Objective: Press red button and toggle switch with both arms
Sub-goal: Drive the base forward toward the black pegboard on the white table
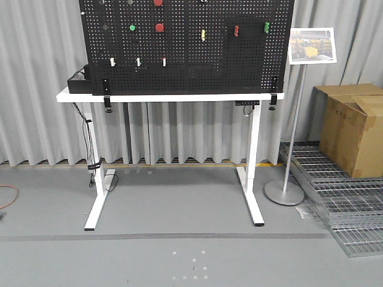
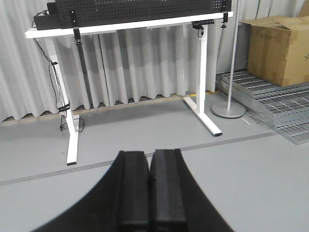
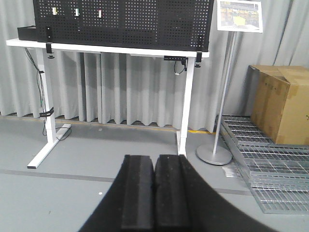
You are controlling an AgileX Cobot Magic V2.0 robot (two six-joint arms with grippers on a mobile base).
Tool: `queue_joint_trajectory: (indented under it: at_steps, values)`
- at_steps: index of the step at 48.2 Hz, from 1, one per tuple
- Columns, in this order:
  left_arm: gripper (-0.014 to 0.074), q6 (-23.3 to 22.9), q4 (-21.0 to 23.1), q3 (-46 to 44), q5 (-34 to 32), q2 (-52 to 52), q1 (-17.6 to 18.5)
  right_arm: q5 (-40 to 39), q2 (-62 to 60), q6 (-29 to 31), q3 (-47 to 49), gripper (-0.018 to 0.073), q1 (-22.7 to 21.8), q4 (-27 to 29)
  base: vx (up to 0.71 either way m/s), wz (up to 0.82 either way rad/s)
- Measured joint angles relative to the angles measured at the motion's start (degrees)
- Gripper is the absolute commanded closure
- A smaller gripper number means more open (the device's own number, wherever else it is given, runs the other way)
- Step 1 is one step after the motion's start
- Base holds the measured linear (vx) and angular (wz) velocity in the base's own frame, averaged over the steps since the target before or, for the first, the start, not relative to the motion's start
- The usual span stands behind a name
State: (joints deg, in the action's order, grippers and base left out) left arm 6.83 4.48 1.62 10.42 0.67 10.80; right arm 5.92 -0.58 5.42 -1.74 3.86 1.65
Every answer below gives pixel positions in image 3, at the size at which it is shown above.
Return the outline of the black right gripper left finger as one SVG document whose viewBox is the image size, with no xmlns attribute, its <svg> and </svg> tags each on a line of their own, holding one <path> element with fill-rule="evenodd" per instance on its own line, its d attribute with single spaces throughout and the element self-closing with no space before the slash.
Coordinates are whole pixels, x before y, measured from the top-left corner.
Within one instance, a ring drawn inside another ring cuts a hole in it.
<svg viewBox="0 0 309 232">
<path fill-rule="evenodd" d="M 152 232 L 154 227 L 152 160 L 125 155 L 111 187 L 80 231 Z"/>
</svg>

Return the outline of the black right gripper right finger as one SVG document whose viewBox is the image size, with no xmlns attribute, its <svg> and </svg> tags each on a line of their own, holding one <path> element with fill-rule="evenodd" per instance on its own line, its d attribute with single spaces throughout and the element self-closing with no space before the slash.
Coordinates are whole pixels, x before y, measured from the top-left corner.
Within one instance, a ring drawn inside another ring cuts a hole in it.
<svg viewBox="0 0 309 232">
<path fill-rule="evenodd" d="M 155 166 L 157 232 L 271 232 L 215 191 L 188 159 L 160 155 Z"/>
</svg>

